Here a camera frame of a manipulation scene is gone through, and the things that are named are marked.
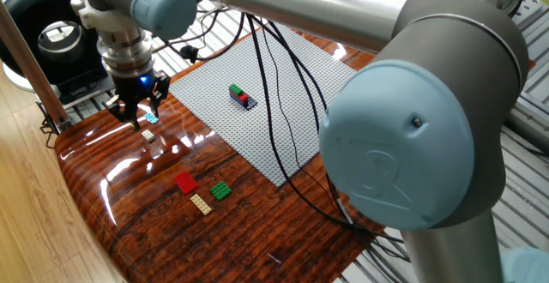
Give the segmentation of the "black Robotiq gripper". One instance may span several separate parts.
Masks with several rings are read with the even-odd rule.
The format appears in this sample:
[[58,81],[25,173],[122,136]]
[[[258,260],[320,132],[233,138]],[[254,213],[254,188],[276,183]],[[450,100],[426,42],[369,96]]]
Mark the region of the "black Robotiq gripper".
[[120,122],[130,123],[132,128],[138,127],[137,103],[150,99],[152,113],[159,116],[159,106],[169,94],[171,77],[163,70],[150,70],[136,77],[113,77],[116,94],[103,106]]

